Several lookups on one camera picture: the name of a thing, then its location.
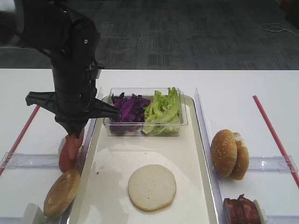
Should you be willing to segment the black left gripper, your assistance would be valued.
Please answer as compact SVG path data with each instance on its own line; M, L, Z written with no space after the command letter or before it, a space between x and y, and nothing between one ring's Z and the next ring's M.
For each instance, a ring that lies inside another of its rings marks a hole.
M91 80L88 66L52 62L53 92L29 92L27 105L38 105L55 114L69 135L80 138L89 119L117 119L119 109L98 98L96 79Z

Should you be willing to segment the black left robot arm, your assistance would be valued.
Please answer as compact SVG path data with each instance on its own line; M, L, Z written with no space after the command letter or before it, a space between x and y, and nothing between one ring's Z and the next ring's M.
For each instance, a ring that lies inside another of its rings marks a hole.
M95 59L100 33L93 21L53 0L3 0L0 46L35 49L52 64L53 92L29 92L27 105L55 115L69 135L79 137L88 120L117 119L117 108L96 98L101 67Z

